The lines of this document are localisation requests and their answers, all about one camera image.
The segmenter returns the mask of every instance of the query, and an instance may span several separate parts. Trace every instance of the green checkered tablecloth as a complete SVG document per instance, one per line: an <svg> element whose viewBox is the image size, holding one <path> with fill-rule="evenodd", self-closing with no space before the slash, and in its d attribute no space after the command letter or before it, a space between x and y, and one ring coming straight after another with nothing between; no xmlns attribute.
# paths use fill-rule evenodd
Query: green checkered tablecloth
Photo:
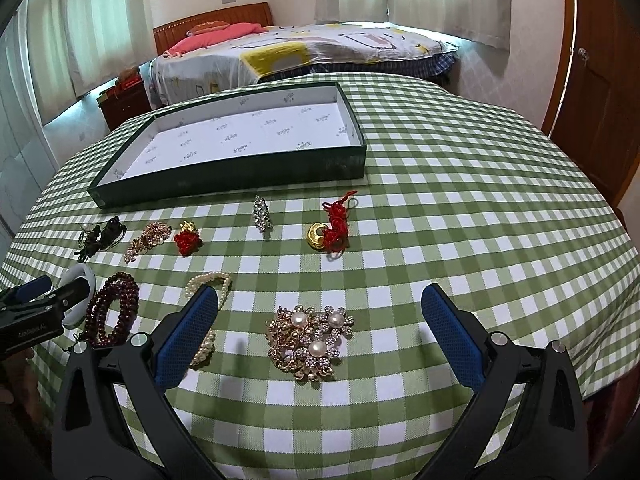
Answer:
<svg viewBox="0 0 640 480"><path fill-rule="evenodd" d="M60 276L74 263L79 224L114 213L129 228L126 239L89 264L98 286L118 270L135 277L141 302L133 332L150 332L180 309L190 277L231 273L210 364L167 392L230 479L412 478L470 399L420 314L430 282L487 330L537 347L561 338L584 396L637 363L638 252L548 138L510 110L402 76L311 75L264 86L327 80L340 82L367 139L366 176L261 189L275 224L271 240L252 225L253 189L101 212L86 188L143 116L65 164L18 232L0 285ZM332 260L309 248L305 230L326 220L322 202L350 189L358 190L350 247ZM200 228L204 246L196 255L182 258L167 243L124 264L127 242L149 221L175 228L181 219ZM344 306L355 316L335 381L297 384L266 357L265 322L279 305L299 303ZM110 311L108 325L116 318ZM37 349L49 406L71 343L67 332ZM514 390L485 459L504 441L521 391ZM126 391L119 388L118 398L138 445L154 458Z"/></svg>

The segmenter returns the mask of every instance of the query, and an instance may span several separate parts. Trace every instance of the wooden door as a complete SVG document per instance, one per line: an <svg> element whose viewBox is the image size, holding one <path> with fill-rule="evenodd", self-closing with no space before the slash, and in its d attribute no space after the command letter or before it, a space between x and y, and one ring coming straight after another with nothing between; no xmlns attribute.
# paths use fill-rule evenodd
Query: wooden door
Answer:
<svg viewBox="0 0 640 480"><path fill-rule="evenodd" d="M616 206L640 146L640 34L616 0L577 0L555 142Z"/></svg>

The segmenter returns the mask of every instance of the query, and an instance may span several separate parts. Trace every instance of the dark red beaded bracelet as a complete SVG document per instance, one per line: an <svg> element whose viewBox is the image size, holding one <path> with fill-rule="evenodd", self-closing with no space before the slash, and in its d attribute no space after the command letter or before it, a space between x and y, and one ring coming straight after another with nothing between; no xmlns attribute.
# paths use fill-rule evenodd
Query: dark red beaded bracelet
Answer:
<svg viewBox="0 0 640 480"><path fill-rule="evenodd" d="M140 290L135 280L126 272L118 272L107 279L86 308L84 332L80 339L94 348L121 345L127 340L131 324L138 312ZM114 300L120 300L120 315L113 331L107 335L104 322Z"/></svg>

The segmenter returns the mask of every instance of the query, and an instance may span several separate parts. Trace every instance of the metal bolt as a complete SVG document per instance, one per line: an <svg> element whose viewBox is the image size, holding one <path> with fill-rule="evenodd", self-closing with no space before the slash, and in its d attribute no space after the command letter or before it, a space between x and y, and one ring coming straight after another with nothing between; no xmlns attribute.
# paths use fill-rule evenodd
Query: metal bolt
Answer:
<svg viewBox="0 0 640 480"><path fill-rule="evenodd" d="M509 338L502 332L494 332L491 334L491 341L498 346L505 346L509 342Z"/></svg>
<svg viewBox="0 0 640 480"><path fill-rule="evenodd" d="M87 346L86 341L79 341L74 345L74 352L76 354L81 354L86 350Z"/></svg>
<svg viewBox="0 0 640 480"><path fill-rule="evenodd" d="M142 346L144 343L146 343L147 339L148 338L146 337L145 333L138 332L131 337L131 344L133 346Z"/></svg>
<svg viewBox="0 0 640 480"><path fill-rule="evenodd" d="M564 346L564 343L562 341L553 341L551 343L551 348L553 348L559 354L566 350L566 347Z"/></svg>

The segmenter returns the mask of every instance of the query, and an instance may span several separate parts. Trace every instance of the pillow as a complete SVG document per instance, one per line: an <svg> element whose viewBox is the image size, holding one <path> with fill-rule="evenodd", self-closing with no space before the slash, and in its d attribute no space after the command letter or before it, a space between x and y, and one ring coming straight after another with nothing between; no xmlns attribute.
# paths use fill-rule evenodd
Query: pillow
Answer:
<svg viewBox="0 0 640 480"><path fill-rule="evenodd" d="M267 32L268 30L268 28L262 28L260 23L234 23L223 30L214 30L213 32L206 32L184 38L169 50L166 50L162 55L165 57L180 57L187 52L192 52L199 48L242 38L254 32Z"/></svg>
<svg viewBox="0 0 640 480"><path fill-rule="evenodd" d="M214 30L222 30L227 28L229 24L227 22L205 22L200 23L187 32L187 36L196 36L197 34L204 34L205 32L213 32Z"/></svg>

